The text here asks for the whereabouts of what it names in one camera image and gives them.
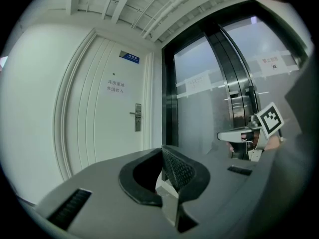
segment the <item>black slot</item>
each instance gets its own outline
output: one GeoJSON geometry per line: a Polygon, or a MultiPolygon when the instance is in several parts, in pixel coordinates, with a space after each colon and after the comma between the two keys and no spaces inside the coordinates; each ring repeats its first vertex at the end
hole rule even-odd
{"type": "Polygon", "coordinates": [[[238,166],[233,166],[233,165],[228,167],[227,170],[234,172],[234,173],[240,173],[243,175],[247,175],[247,176],[249,176],[252,173],[252,170],[250,170],[250,169],[242,168],[242,167],[238,167],[238,166]]]}
{"type": "Polygon", "coordinates": [[[66,230],[92,193],[78,189],[66,200],[48,220],[57,227],[66,230]]]}

